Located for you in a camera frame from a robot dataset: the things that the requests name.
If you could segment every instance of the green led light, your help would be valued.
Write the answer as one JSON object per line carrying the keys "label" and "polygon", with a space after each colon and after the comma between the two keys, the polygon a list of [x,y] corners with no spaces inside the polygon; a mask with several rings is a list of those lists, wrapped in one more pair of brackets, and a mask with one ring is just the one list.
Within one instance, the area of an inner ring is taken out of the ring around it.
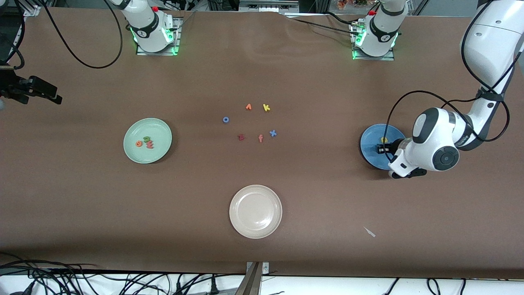
{"label": "green led light", "polygon": [[133,40],[135,41],[135,43],[138,44],[138,41],[136,40],[135,32],[131,31],[131,34],[133,34]]}
{"label": "green led light", "polygon": [[391,43],[391,48],[393,48],[393,46],[395,46],[395,41],[397,40],[397,37],[398,37],[398,33],[396,33],[395,37],[393,38],[393,43]]}
{"label": "green led light", "polygon": [[168,36],[167,36],[167,34],[166,34],[166,30],[165,30],[165,29],[164,29],[164,30],[162,30],[162,33],[164,34],[164,38],[166,39],[166,42],[169,42],[169,43],[170,43],[170,42],[171,42],[171,39],[172,39],[172,37],[170,38],[170,37],[168,37]]}

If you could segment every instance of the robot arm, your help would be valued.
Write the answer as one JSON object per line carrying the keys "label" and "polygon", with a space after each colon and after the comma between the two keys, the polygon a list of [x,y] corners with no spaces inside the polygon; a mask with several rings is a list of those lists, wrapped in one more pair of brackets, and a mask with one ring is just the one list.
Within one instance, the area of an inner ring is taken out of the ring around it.
{"label": "robot arm", "polygon": [[408,10],[406,0],[380,0],[377,13],[363,19],[365,30],[355,45],[369,56],[385,55],[393,46]]}
{"label": "robot arm", "polygon": [[173,16],[158,9],[155,11],[147,0],[111,0],[129,22],[135,42],[147,52],[158,52],[173,42],[171,33]]}
{"label": "robot arm", "polygon": [[430,108],[420,114],[413,126],[413,137],[393,144],[398,147],[389,163],[392,177],[410,177],[418,168],[451,169],[459,161],[459,150],[470,151],[482,144],[472,128],[481,138],[486,138],[513,74],[513,71],[506,71],[511,67],[517,43],[524,34],[524,1],[490,1],[481,5],[477,14],[480,15],[466,36],[465,59],[493,91],[486,86],[480,87],[478,99],[465,115],[468,124],[458,113],[444,109]]}

